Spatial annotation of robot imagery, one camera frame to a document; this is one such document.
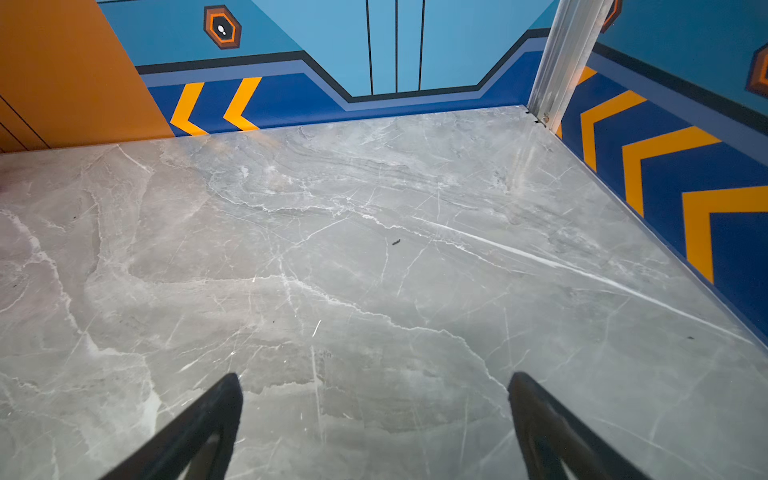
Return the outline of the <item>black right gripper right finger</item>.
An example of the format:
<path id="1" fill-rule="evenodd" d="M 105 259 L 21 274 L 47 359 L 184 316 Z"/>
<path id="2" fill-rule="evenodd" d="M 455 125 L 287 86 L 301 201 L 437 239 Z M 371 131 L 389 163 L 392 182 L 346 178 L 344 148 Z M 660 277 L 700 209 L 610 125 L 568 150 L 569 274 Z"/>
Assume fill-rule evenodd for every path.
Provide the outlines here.
<path id="1" fill-rule="evenodd" d="M 515 434 L 530 479 L 645 479 L 525 372 L 508 386 Z"/>

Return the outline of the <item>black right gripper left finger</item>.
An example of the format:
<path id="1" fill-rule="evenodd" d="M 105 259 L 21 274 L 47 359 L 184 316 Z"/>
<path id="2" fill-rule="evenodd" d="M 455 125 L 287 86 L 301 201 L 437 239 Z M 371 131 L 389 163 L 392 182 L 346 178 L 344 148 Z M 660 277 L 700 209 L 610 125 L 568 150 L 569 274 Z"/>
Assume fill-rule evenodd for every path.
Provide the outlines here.
<path id="1" fill-rule="evenodd" d="M 104 477 L 223 479 L 232 458 L 242 407 L 238 376 L 228 373 Z"/>

